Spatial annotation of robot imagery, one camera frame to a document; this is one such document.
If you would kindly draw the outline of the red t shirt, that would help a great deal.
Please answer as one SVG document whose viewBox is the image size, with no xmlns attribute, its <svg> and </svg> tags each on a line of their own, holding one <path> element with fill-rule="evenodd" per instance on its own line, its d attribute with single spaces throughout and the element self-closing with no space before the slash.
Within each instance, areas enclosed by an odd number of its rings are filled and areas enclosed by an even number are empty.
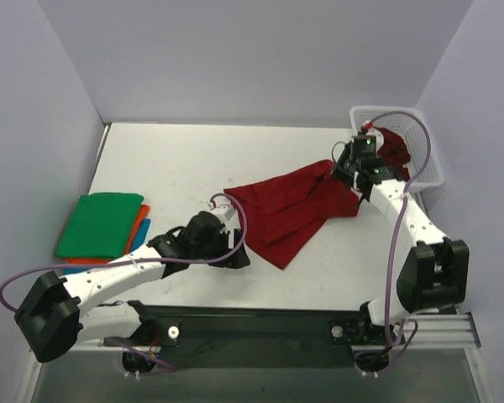
<svg viewBox="0 0 504 403">
<path fill-rule="evenodd" d="M 243 207 L 248 247 L 283 270 L 330 218 L 355 217 L 359 198 L 320 160 L 291 173 L 226 188 Z"/>
</svg>

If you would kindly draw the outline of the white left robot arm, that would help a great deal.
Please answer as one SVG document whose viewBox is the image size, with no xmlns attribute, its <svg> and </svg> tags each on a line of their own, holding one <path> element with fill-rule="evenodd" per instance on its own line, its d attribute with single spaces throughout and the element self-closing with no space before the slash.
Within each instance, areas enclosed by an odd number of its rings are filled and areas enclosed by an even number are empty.
<svg viewBox="0 0 504 403">
<path fill-rule="evenodd" d="M 42 274 L 14 313 L 14 320 L 37 360 L 53 361 L 75 344 L 97 338 L 126 338 L 146 344 L 153 335 L 133 302 L 108 305 L 111 298 L 193 264 L 237 269 L 249 265 L 243 213 L 227 217 L 221 207 L 202 211 L 185 226 L 158 235 L 135 251 L 81 273 Z"/>
</svg>

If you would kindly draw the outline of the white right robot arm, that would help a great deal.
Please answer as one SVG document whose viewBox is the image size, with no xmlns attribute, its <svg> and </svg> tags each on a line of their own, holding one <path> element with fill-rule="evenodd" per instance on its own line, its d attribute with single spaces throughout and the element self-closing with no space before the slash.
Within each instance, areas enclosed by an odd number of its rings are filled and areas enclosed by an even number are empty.
<svg viewBox="0 0 504 403">
<path fill-rule="evenodd" d="M 412 314 L 465 300 L 470 251 L 438 229 L 409 193 L 409 185 L 378 155 L 377 137 L 360 134 L 344 145 L 334 179 L 360 193 L 392 224 L 386 291 L 355 322 L 356 335 L 373 343 Z"/>
</svg>

